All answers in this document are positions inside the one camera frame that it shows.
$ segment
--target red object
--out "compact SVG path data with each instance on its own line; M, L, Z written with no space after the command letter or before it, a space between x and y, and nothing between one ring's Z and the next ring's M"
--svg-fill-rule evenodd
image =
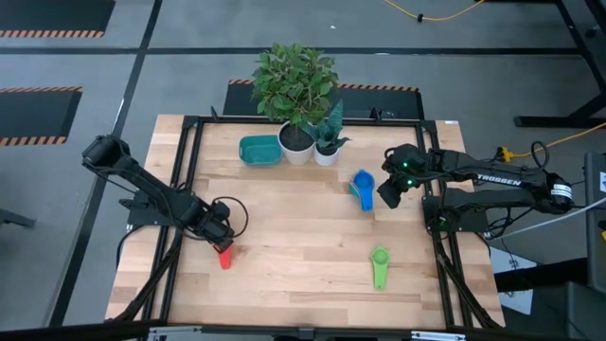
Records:
M219 265L223 270L227 270L231 267L231 248L232 246L229 246L227 250L219 254Z

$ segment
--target black and orange striped mat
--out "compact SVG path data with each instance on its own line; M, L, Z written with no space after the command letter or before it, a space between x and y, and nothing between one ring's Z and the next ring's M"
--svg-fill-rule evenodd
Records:
M115 0L0 0L0 38L99 38Z
M0 147L65 143L79 86L0 88Z
M257 115L257 102L251 100L251 80L231 80L223 114ZM346 117L374 118L372 109L382 111L382 118L425 119L420 92L412 86L340 83L330 92L330 101L343 100Z

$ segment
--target warning tape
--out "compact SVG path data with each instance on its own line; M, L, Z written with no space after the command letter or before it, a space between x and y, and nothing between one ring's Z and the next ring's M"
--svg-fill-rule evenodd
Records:
M2 137L0 147L63 144L67 136Z
M0 88L0 93L16 92L48 92L48 91L78 91L82 92L81 86L53 86L53 87L30 87L30 88Z
M0 30L0 38L100 38L97 30Z
M252 84L251 80L231 80L230 84ZM361 89L361 90L392 90L392 91L412 91L418 92L418 88L409 86L396 86L396 85L366 85L366 84L349 84L340 83L338 85L340 89Z

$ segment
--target gray floor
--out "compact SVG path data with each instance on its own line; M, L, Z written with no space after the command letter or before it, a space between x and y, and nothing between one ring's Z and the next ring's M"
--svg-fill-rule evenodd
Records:
M470 1L398 3L413 12L442 16ZM581 31L594 25L582 2L566 4ZM151 8L152 0L118 1L107 34L98 40L0 39L0 46L138 46ZM573 46L553 6L483 4L449 22L419 25L378 0L165 0L151 46L259 47L274 41L326 47ZM605 45L601 35L590 42L600 66L606 65ZM147 57L122 135L133 156L145 160L157 115L208 115L211 105L221 111L227 82L250 77L255 59L247 55ZM491 156L501 145L524 153L534 140L549 142L577 133L517 129L512 118L564 116L597 94L591 72L576 57L339 55L336 61L342 82L418 87L427 118L458 120L467 151L477 157ZM134 56L0 56L0 87L84 86L65 145L0 149L4 194L0 207L38 221L33 229L5 225L0 231L1 330L45 323L93 183L92 174L80 166L80 153L95 135L111 131L133 63ZM583 155L605 152L604 137L603 131L597 132L554 148L549 170L570 182L581 180ZM584 190L576 189L575 200L583 204ZM117 200L127 194L113 187L104 193L68 324L99 322L104 317L114 280L116 244L127 217ZM513 228L549 218L529 215ZM586 253L582 219L507 243L512 252L543 263Z

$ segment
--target green measuring spoon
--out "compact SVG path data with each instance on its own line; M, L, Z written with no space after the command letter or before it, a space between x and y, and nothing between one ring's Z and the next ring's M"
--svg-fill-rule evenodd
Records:
M383 290L387 283L387 267L389 267L389 254L387 253L387 249L378 246L372 251L372 254L370 254L370 259L372 260L372 266L375 273L375 289Z

